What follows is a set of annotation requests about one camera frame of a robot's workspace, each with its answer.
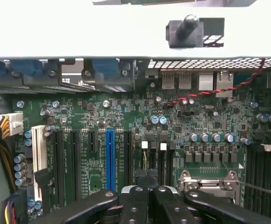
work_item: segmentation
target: blue pcie slot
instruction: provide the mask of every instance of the blue pcie slot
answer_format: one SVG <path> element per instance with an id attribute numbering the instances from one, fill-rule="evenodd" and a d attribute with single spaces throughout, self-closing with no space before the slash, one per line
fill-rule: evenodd
<path id="1" fill-rule="evenodd" d="M 105 132 L 105 150 L 106 150 L 106 189 L 115 190 L 115 130 L 106 130 Z"/>

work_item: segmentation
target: red wire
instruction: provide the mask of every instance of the red wire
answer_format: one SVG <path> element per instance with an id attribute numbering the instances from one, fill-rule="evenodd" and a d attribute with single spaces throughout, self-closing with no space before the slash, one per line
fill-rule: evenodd
<path id="1" fill-rule="evenodd" d="M 191 93 L 191 94 L 188 94 L 188 96 L 185 96 L 185 97 L 179 97 L 179 100 L 183 100 L 183 99 L 186 99 L 186 98 L 191 98 L 191 97 L 198 97 L 198 96 L 202 96 L 202 95 L 210 95 L 212 93 L 220 93 L 220 92 L 226 92 L 226 91 L 231 91 L 231 90 L 237 90 L 237 89 L 240 89 L 242 86 L 244 85 L 248 85 L 249 83 L 252 82 L 252 80 L 258 76 L 259 74 L 262 73 L 262 69 L 263 69 L 263 66 L 265 64 L 265 59 L 263 58 L 261 63 L 260 63 L 260 66 L 258 67 L 257 70 L 255 70 L 251 77 L 246 79 L 245 82 L 241 82 L 239 85 L 235 85 L 233 87 L 229 87 L 227 89 L 222 89 L 222 90 L 213 90 L 213 91 L 203 91 L 203 92 L 199 92 L 199 93 Z"/>

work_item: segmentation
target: perforated metal grille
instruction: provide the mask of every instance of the perforated metal grille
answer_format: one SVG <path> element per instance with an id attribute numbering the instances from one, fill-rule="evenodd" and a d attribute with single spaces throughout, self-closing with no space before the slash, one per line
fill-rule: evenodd
<path id="1" fill-rule="evenodd" d="M 151 59 L 149 69 L 257 69 L 260 58 L 199 59 L 184 61 L 155 61 Z M 271 58 L 266 58 L 263 68 L 271 67 Z"/>

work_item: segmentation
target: white pci slot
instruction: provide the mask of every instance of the white pci slot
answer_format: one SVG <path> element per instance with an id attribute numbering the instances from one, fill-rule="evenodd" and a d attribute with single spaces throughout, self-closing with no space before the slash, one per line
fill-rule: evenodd
<path id="1" fill-rule="evenodd" d="M 32 127 L 33 170 L 37 172 L 47 168 L 46 138 L 44 136 L 45 125 Z M 38 187 L 34 176 L 35 201 L 42 201 L 41 189 Z"/>

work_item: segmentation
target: power connector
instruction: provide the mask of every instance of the power connector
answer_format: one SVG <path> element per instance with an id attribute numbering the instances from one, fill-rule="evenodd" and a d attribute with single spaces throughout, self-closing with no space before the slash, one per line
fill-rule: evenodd
<path id="1" fill-rule="evenodd" d="M 0 120 L 6 118 L 9 124 L 8 136 L 23 133 L 23 113 L 7 113 L 1 114 Z"/>

